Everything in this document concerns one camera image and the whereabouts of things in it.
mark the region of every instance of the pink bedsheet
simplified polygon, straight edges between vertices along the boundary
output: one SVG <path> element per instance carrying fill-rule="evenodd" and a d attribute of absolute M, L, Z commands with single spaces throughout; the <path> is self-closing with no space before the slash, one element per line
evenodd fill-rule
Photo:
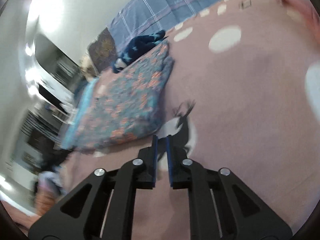
<path fill-rule="evenodd" d="M 296 232 L 320 198 L 320 128 L 304 89 L 308 67 L 320 60 L 314 36 L 275 0 L 221 1 L 168 35 L 175 65 L 164 91 L 166 119 L 196 101 L 190 158 L 213 170 L 229 167 Z M 101 157 L 74 152 L 68 189 L 150 145 L 145 138 Z M 133 240 L 189 239 L 187 192 L 170 189 L 165 167 L 164 159 L 154 190 L 137 192 Z"/>

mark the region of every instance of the bed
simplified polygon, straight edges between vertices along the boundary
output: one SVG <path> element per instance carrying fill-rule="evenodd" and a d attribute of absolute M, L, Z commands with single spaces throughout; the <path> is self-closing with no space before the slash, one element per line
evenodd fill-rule
<path fill-rule="evenodd" d="M 131 0 L 108 26 L 119 54 L 137 35 L 169 30 L 219 0 Z"/>
<path fill-rule="evenodd" d="M 297 232 L 319 200 L 320 128 L 305 92 L 308 68 L 320 60 L 316 39 L 275 0 L 220 0 L 167 35 L 175 65 L 158 136 L 178 132 L 177 112 L 195 101 L 188 156 L 209 169 L 230 168 Z M 95 96 L 114 78 L 106 71 Z M 74 152 L 66 188 L 150 145 L 146 137 Z M 156 188 L 137 192 L 132 239 L 189 237 L 187 192 L 170 190 L 166 167 L 164 157 Z"/>

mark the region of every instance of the silver bolt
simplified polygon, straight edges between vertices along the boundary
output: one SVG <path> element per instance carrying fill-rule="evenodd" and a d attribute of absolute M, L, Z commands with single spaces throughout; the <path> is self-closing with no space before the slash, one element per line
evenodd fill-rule
<path fill-rule="evenodd" d="M 192 163 L 193 163 L 193 161 L 190 160 L 190 159 L 184 159 L 184 160 L 182 161 L 182 164 L 183 164 L 183 165 L 186 165 L 186 166 L 190 166 Z"/>
<path fill-rule="evenodd" d="M 222 169 L 220 170 L 220 173 L 221 173 L 222 175 L 228 176 L 228 175 L 230 174 L 230 170 L 229 170 L 228 168 L 222 168 Z"/>
<path fill-rule="evenodd" d="M 99 176 L 102 176 L 104 172 L 105 172 L 104 169 L 96 169 L 94 171 L 94 174 L 99 177 Z"/>
<path fill-rule="evenodd" d="M 142 159 L 134 159 L 134 160 L 132 161 L 132 163 L 133 163 L 133 165 L 135 165 L 135 166 L 140 166 L 140 165 L 143 164 L 143 160 L 142 160 Z"/>

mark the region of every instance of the wall light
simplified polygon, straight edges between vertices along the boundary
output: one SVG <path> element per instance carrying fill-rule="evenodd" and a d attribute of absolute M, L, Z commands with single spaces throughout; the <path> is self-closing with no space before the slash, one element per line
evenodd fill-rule
<path fill-rule="evenodd" d="M 29 8 L 28 19 L 35 21 L 38 19 L 39 15 L 44 6 L 44 0 L 32 0 Z"/>
<path fill-rule="evenodd" d="M 35 67 L 32 67 L 28 70 L 26 70 L 26 81 L 30 83 L 31 81 L 39 82 L 41 80 L 40 74 L 38 73 L 38 70 Z"/>
<path fill-rule="evenodd" d="M 55 31 L 61 23 L 63 10 L 62 0 L 44 0 L 39 19 L 41 28 L 48 33 Z"/>
<path fill-rule="evenodd" d="M 28 93 L 33 96 L 39 93 L 38 88 L 35 85 L 32 85 L 31 87 L 29 87 L 28 89 Z"/>
<path fill-rule="evenodd" d="M 28 43 L 26 44 L 26 54 L 30 57 L 33 55 L 33 51 L 32 51 L 32 49 L 29 48 Z"/>
<path fill-rule="evenodd" d="M 11 190 L 12 189 L 11 185 L 8 182 L 6 182 L 5 178 L 2 177 L 2 176 L 0 176 L 0 186 L 2 186 L 6 190 Z"/>

